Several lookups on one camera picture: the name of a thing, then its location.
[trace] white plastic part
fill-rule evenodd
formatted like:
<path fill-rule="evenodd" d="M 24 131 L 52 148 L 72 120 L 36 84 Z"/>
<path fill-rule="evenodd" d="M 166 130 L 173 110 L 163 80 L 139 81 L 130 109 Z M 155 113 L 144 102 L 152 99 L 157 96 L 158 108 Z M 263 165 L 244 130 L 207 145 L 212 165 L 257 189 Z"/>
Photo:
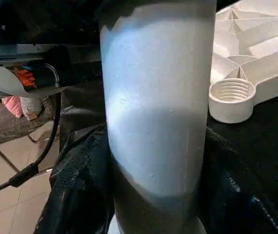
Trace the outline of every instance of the white plastic part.
<path fill-rule="evenodd" d="M 197 231 L 215 9 L 215 0 L 132 0 L 101 17 L 123 234 Z"/>
<path fill-rule="evenodd" d="M 278 96 L 277 11 L 235 6 L 242 5 L 217 13 L 215 23 L 209 110 L 224 123 L 242 122 L 254 105 Z"/>
<path fill-rule="evenodd" d="M 209 111 L 223 123 L 247 120 L 254 105 L 278 96 L 278 53 L 241 66 L 247 80 L 228 78 L 209 89 Z"/>
<path fill-rule="evenodd" d="M 234 7 L 242 11 L 278 16 L 278 0 L 240 0 Z"/>
<path fill-rule="evenodd" d="M 0 91 L 7 96 L 12 95 L 27 98 L 37 98 L 53 95 L 58 92 L 62 92 L 64 89 L 66 89 L 66 87 L 51 90 L 48 89 L 42 92 L 28 93 L 25 91 L 23 84 L 16 75 L 10 72 L 7 68 L 0 67 Z"/>

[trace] white pipe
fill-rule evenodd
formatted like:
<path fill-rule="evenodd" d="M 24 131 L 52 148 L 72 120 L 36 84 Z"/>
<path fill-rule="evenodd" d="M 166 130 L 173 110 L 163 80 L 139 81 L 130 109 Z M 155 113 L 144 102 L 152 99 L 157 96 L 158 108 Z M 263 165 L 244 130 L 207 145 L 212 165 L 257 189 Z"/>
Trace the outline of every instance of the white pipe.
<path fill-rule="evenodd" d="M 102 16 L 115 211 L 124 234 L 197 227 L 215 0 L 129 0 Z"/>

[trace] tiled floor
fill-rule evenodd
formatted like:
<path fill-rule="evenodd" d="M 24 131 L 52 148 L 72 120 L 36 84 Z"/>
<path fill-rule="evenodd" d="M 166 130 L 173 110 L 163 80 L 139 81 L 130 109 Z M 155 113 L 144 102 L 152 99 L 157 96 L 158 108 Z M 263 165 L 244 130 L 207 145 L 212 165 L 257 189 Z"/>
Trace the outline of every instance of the tiled floor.
<path fill-rule="evenodd" d="M 52 124 L 45 124 L 31 136 L 34 139 L 48 137 Z M 46 142 L 36 145 L 23 137 L 0 145 L 0 149 L 21 170 L 36 160 L 45 144 Z M 58 145 L 59 141 L 56 140 L 39 169 L 53 165 L 58 156 Z M 0 184 L 14 173 L 0 157 Z M 9 187 L 0 191 L 0 234 L 33 233 L 50 192 L 49 175 L 50 173 L 45 173 L 32 178 L 19 188 Z"/>

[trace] black fabric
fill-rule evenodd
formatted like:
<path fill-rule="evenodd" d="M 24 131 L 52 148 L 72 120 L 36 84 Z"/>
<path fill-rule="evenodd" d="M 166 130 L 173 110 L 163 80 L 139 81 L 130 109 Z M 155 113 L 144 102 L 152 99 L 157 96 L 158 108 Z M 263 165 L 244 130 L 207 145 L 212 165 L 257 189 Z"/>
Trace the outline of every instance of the black fabric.
<path fill-rule="evenodd" d="M 71 132 L 105 122 L 102 79 L 68 87 L 61 98 L 60 152 Z"/>
<path fill-rule="evenodd" d="M 113 215 L 105 125 L 71 133 L 54 167 L 35 234 L 104 234 Z"/>
<path fill-rule="evenodd" d="M 213 233 L 231 233 L 222 227 L 239 218 L 235 233 L 278 233 L 278 97 L 257 105 L 244 123 L 222 124 L 209 116 L 208 126 L 219 136 L 217 147 L 208 137 L 205 148 L 202 205 L 208 226 Z"/>

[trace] metal rod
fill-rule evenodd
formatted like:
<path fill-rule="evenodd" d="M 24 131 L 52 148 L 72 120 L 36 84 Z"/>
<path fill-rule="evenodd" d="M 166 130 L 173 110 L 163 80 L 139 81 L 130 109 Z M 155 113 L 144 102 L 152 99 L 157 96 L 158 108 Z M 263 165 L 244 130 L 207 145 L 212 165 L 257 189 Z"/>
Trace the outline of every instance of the metal rod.
<path fill-rule="evenodd" d="M 2 157 L 3 160 L 15 171 L 15 172 L 20 172 L 20 170 L 7 158 L 6 155 L 2 153 L 0 150 L 0 157 Z"/>
<path fill-rule="evenodd" d="M 43 140 L 34 140 L 30 135 L 27 135 L 27 137 L 30 139 L 31 142 L 33 142 L 34 144 L 41 144 L 45 141 L 48 141 L 50 138 L 45 138 Z"/>

